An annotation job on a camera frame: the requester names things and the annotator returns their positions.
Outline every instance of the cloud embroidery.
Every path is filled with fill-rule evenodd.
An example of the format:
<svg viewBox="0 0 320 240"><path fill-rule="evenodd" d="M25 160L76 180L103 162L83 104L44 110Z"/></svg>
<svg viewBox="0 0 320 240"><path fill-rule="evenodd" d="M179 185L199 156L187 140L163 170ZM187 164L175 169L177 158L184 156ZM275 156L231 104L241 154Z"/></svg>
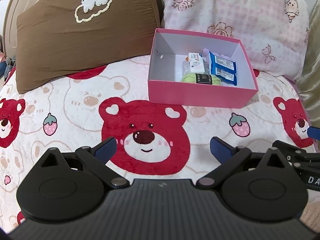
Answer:
<svg viewBox="0 0 320 240"><path fill-rule="evenodd" d="M109 9L112 1L113 0L81 0L81 4L76 8L76 11L75 11L76 22L77 23L89 22L90 20L93 19L93 17L97 17L100 14L102 14L103 12L107 11ZM95 5L96 6L106 5L106 6L102 10L99 10L97 13L91 14L90 17L83 18L83 19L79 20L78 10L81 7L83 7L84 13L88 13L89 11L91 11L94 8Z"/></svg>

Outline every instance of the pillow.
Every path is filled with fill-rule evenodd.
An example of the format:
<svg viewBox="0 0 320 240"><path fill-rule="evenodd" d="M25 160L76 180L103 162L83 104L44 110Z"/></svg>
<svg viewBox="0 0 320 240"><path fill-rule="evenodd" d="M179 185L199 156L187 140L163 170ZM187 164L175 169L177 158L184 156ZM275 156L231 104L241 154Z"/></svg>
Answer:
<svg viewBox="0 0 320 240"><path fill-rule="evenodd" d="M17 90L150 54L159 26L156 0L40 0L17 19Z"/></svg>
<svg viewBox="0 0 320 240"><path fill-rule="evenodd" d="M307 49L304 0L164 0L162 27L240 39L253 68L301 75Z"/></svg>

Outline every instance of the brown pillow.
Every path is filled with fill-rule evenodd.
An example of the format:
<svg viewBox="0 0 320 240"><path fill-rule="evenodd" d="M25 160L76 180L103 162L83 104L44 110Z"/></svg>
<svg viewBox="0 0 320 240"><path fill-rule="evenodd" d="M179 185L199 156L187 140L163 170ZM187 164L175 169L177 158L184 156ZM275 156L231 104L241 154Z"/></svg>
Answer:
<svg viewBox="0 0 320 240"><path fill-rule="evenodd" d="M17 19L18 92L150 54L157 27L156 0L40 0Z"/></svg>

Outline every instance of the beige headboard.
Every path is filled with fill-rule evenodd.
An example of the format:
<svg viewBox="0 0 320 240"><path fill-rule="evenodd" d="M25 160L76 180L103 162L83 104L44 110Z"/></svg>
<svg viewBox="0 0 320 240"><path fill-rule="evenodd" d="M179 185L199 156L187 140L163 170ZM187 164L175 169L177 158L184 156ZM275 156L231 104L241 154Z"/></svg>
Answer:
<svg viewBox="0 0 320 240"><path fill-rule="evenodd" d="M17 17L39 0L10 0L4 16L3 46L7 57L16 55Z"/></svg>

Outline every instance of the green yarn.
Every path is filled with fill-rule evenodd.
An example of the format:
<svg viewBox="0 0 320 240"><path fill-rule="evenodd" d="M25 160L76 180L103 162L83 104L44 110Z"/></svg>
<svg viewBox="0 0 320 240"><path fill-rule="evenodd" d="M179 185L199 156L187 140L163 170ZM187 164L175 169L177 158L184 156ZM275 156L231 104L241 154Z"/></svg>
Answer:
<svg viewBox="0 0 320 240"><path fill-rule="evenodd" d="M212 85L221 86L221 80L215 75L210 75L212 78ZM187 82L187 83L196 83L196 74L195 73L187 73L184 74L181 82Z"/></svg>

